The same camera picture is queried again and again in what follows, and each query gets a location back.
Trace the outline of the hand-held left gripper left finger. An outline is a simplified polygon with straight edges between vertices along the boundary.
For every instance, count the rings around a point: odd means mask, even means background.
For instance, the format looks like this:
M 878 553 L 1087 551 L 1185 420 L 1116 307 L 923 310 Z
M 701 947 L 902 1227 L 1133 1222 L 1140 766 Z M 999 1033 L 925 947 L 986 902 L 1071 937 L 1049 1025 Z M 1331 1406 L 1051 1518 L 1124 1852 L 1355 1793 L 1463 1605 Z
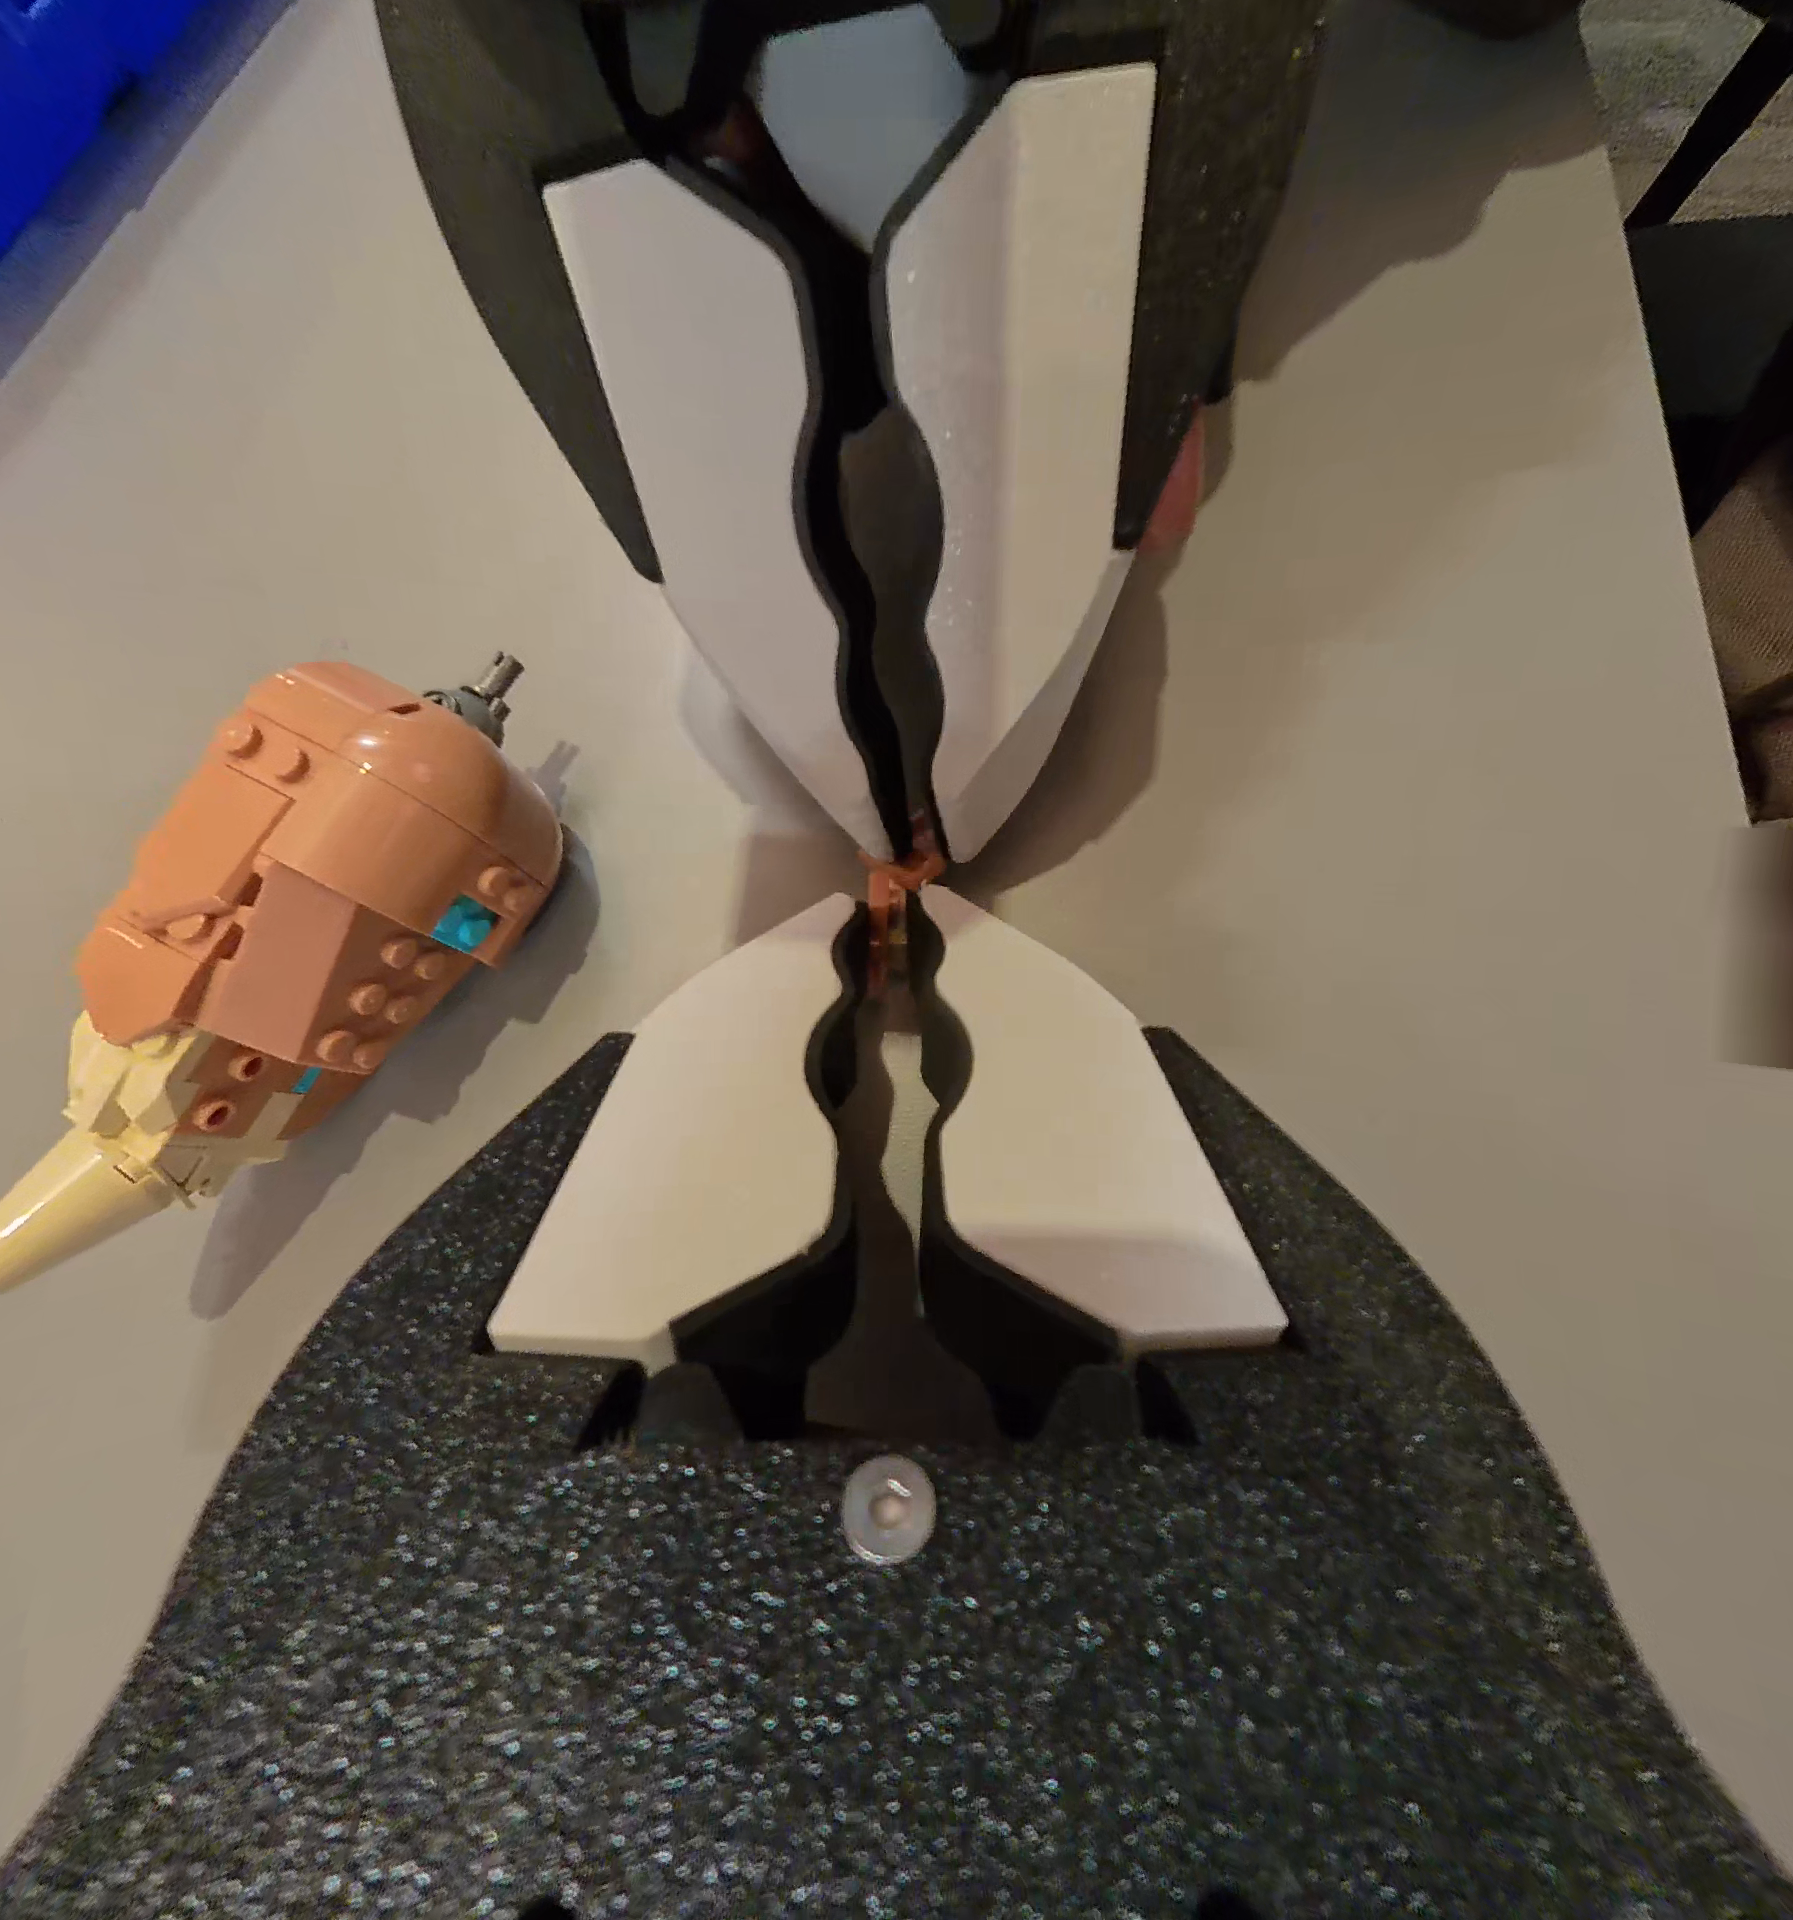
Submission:
M 638 1027 L 486 1339 L 503 1356 L 708 1358 L 842 1233 L 822 1023 L 849 1006 L 833 893 L 695 973 Z

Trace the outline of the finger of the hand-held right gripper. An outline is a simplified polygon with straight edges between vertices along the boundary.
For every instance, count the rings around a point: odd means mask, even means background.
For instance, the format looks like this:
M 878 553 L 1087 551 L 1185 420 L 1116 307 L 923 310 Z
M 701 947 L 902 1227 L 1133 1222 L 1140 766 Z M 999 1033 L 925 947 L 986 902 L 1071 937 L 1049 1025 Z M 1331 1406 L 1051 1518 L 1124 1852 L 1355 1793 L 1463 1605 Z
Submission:
M 821 387 L 799 264 L 678 162 L 619 160 L 542 203 L 668 607 L 795 784 L 887 858 L 839 690 L 843 611 L 807 526 Z
M 852 130 L 835 211 L 870 242 L 890 407 L 843 458 L 870 681 L 948 862 L 1051 754 L 1124 589 L 1117 540 L 1157 74 L 1116 62 L 984 102 L 932 62 Z

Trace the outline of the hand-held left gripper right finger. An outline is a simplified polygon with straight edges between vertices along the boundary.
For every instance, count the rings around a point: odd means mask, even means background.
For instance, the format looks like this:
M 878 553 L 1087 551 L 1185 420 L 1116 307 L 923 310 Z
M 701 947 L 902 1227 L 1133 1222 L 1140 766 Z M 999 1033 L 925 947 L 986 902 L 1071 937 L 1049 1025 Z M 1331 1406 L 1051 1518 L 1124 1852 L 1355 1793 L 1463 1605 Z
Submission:
M 1254 1350 L 1287 1317 L 1137 1017 L 955 893 L 910 908 L 917 1280 L 966 1365 Z

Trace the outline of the small reddish brown toy brick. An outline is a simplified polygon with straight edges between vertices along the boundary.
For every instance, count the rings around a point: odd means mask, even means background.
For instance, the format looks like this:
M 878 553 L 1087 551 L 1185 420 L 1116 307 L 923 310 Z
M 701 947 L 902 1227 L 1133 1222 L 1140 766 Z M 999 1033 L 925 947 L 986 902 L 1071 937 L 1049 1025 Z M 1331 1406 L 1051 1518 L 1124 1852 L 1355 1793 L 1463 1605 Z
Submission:
M 943 849 L 936 840 L 928 808 L 910 815 L 910 850 L 902 858 L 874 860 L 860 855 L 865 867 L 865 957 L 863 996 L 883 999 L 887 989 L 908 977 L 910 968 L 910 901 L 945 871 Z

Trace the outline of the grey desk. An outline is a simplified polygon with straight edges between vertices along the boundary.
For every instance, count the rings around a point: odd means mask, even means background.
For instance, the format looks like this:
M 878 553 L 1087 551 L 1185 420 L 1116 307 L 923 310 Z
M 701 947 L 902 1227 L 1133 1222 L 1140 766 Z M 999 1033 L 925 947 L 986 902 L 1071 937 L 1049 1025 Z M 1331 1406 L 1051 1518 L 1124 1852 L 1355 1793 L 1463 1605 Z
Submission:
M 1579 37 L 1350 5 L 1229 460 L 977 893 L 1182 1033 L 1497 1365 L 1793 1875 L 1793 1077 L 1717 1023 L 1738 788 Z M 212 722 L 528 661 L 547 955 L 218 1212 L 0 1303 L 0 1857 L 337 1291 L 583 1047 L 845 884 L 460 289 L 368 5 L 214 16 L 0 271 L 0 1191 Z

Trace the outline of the person's right hand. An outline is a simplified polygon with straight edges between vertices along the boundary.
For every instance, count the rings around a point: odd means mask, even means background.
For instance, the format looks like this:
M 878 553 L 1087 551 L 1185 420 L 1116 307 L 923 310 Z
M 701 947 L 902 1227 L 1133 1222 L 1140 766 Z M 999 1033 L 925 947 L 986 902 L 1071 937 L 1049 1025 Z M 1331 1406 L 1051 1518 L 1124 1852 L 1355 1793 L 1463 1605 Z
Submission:
M 1180 549 L 1197 526 L 1204 492 L 1206 407 L 1198 405 L 1174 454 L 1170 474 L 1148 513 L 1139 553 L 1166 556 Z

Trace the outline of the brown and tan brick model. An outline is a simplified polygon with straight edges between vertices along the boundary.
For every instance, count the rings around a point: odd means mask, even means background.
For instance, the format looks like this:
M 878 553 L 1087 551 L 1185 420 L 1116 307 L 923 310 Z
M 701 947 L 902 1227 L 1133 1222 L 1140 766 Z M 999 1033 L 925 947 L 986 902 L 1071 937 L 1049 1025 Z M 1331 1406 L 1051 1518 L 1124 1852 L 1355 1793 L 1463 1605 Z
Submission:
M 66 1133 L 0 1199 L 0 1293 L 277 1162 L 507 962 L 565 852 L 505 754 L 521 671 L 303 663 L 214 730 L 80 943 Z

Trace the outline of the black chair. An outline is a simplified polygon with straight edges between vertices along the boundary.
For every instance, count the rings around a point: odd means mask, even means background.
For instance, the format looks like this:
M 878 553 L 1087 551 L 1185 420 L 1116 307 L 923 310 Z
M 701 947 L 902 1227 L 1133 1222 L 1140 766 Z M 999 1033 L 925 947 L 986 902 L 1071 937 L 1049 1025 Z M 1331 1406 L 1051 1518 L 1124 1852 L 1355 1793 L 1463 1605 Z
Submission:
M 1625 220 L 1691 532 L 1770 454 L 1793 486 L 1793 214 L 1674 222 L 1793 79 L 1793 2 L 1740 10 L 1758 33 Z

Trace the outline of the blue plastic bin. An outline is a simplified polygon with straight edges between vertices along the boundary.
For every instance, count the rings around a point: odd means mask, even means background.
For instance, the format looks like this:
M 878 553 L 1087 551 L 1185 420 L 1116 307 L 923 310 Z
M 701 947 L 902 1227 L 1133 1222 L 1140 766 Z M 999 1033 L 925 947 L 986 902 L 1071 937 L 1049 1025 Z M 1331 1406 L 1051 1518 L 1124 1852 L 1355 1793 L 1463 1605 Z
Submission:
M 0 2 L 0 257 L 196 2 Z

